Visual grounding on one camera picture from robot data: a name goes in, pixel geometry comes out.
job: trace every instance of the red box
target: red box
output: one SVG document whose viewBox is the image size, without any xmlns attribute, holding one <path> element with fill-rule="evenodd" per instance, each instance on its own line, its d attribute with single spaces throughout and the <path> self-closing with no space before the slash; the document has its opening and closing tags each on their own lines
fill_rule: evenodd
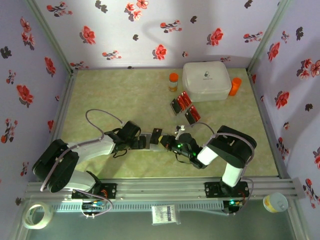
<svg viewBox="0 0 320 240">
<path fill-rule="evenodd" d="M 190 100 L 187 92 L 186 92 L 186 91 L 183 91 L 183 92 L 181 93 L 181 97 L 182 97 L 182 99 L 183 99 L 186 107 L 189 107 L 189 106 L 191 105 L 192 101 Z"/>
<path fill-rule="evenodd" d="M 196 122 L 198 122 L 201 117 L 200 117 L 200 114 L 198 113 L 196 107 L 195 107 L 194 105 L 192 105 L 192 106 L 189 108 L 189 111 L 190 111 L 192 117 L 194 118 L 194 120 L 195 120 Z"/>
<path fill-rule="evenodd" d="M 178 102 L 178 104 L 181 108 L 181 111 L 184 111 L 187 108 L 185 101 L 183 100 L 183 98 L 180 95 L 177 97 L 176 101 Z"/>
</svg>

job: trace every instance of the white plastic container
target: white plastic container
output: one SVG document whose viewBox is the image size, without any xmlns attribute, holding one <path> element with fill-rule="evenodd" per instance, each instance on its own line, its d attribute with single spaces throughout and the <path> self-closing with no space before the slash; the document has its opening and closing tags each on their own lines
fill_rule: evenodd
<svg viewBox="0 0 320 240">
<path fill-rule="evenodd" d="M 192 102 L 225 100 L 232 87 L 227 68 L 220 61 L 186 63 L 182 83 Z"/>
</svg>

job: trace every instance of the floral wallpaper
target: floral wallpaper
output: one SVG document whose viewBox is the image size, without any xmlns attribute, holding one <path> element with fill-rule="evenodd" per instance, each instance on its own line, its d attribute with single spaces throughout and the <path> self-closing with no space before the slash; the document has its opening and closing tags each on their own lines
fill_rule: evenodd
<svg viewBox="0 0 320 240">
<path fill-rule="evenodd" d="M 53 8 L 62 13 L 63 6 Z M 31 168 L 47 147 L 67 71 L 25 1 L 2 2 L 0 16 L 0 239 L 6 240 L 26 185 L 36 180 Z"/>
<path fill-rule="evenodd" d="M 35 0 L 70 67 L 246 68 L 279 0 Z M 277 45 L 271 51 L 274 58 Z"/>
<path fill-rule="evenodd" d="M 320 215 L 319 12 L 316 0 L 293 1 L 251 71 L 275 134 L 273 147 L 304 191 L 299 202 L 311 239 L 319 239 Z"/>
</svg>

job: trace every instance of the container lid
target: container lid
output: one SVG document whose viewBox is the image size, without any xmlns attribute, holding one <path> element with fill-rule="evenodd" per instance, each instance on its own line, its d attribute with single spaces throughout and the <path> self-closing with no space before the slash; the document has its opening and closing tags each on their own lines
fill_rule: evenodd
<svg viewBox="0 0 320 240">
<path fill-rule="evenodd" d="M 186 63 L 183 81 L 193 93 L 230 91 L 232 86 L 227 68 L 220 61 Z"/>
<path fill-rule="evenodd" d="M 173 72 L 173 73 L 171 73 L 171 74 L 169 75 L 169 79 L 170 79 L 171 82 L 177 82 L 177 81 L 178 81 L 178 78 L 179 78 L 179 75 L 176 74 L 175 72 Z"/>
</svg>

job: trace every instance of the small jar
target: small jar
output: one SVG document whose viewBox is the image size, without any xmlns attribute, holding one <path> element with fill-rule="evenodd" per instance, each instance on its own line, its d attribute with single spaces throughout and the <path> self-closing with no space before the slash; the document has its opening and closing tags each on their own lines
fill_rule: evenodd
<svg viewBox="0 0 320 240">
<path fill-rule="evenodd" d="M 179 75 L 175 72 L 171 73 L 169 76 L 169 90 L 171 92 L 176 92 L 178 89 L 178 78 Z"/>
</svg>

